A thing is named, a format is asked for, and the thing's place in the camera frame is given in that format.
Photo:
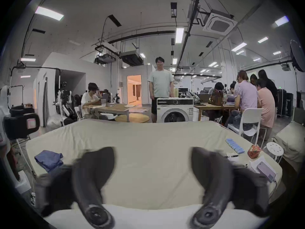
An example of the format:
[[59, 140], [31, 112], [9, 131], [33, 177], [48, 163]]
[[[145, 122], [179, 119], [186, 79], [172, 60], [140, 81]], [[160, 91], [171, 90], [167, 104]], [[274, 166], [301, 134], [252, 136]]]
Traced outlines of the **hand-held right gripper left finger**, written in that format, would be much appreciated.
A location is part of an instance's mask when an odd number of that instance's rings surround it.
[[92, 227], [112, 229], [115, 220], [103, 206], [101, 189], [114, 168], [114, 147], [85, 152], [72, 164], [61, 165], [36, 179], [36, 208], [47, 217], [76, 202]]

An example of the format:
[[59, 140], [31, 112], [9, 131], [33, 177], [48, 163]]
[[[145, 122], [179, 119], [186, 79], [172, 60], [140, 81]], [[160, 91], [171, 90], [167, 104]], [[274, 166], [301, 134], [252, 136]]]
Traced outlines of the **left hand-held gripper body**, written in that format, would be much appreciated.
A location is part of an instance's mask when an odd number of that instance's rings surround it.
[[5, 85], [0, 92], [0, 118], [10, 116], [10, 87]]

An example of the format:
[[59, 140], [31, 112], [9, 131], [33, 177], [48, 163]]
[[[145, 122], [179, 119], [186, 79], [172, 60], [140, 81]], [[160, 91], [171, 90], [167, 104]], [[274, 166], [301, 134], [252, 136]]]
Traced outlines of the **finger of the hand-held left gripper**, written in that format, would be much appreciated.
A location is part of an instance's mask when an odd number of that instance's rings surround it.
[[38, 131], [40, 119], [33, 108], [15, 106], [10, 109], [10, 116], [4, 117], [4, 128], [8, 139], [25, 139]]

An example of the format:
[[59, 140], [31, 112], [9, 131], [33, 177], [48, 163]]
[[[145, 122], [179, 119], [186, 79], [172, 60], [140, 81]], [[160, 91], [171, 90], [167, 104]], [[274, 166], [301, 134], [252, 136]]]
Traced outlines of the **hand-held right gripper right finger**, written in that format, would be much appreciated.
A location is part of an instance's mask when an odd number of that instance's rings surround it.
[[229, 202], [237, 210], [265, 218], [270, 215], [267, 179], [248, 168], [233, 165], [218, 152], [191, 148], [191, 169], [204, 189], [202, 206], [191, 218], [192, 229], [210, 229]]

